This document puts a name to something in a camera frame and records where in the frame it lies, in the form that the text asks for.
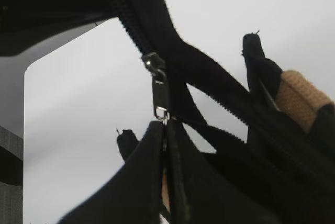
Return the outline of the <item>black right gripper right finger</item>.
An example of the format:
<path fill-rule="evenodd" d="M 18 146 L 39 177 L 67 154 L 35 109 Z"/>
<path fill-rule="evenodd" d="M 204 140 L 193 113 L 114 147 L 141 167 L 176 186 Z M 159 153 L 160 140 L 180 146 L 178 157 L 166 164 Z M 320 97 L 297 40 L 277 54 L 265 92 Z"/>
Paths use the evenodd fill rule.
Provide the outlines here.
<path fill-rule="evenodd" d="M 167 142 L 173 223 L 277 223 L 209 165 L 181 123 L 168 122 Z"/>

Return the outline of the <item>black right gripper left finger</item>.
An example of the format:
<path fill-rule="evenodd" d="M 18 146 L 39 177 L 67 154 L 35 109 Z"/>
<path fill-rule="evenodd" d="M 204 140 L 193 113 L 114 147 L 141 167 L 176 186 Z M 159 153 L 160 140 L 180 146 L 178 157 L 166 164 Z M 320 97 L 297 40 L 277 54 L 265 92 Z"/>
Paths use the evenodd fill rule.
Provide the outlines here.
<path fill-rule="evenodd" d="M 163 129 L 150 122 L 122 168 L 59 223 L 160 223 Z"/>

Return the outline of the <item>grey robot base block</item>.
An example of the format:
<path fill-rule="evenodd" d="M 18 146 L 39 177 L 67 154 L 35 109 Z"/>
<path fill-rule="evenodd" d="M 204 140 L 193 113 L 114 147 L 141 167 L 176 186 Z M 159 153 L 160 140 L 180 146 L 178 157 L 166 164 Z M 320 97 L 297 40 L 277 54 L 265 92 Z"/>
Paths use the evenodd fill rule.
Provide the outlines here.
<path fill-rule="evenodd" d="M 1 127 L 1 223 L 23 222 L 23 139 Z"/>

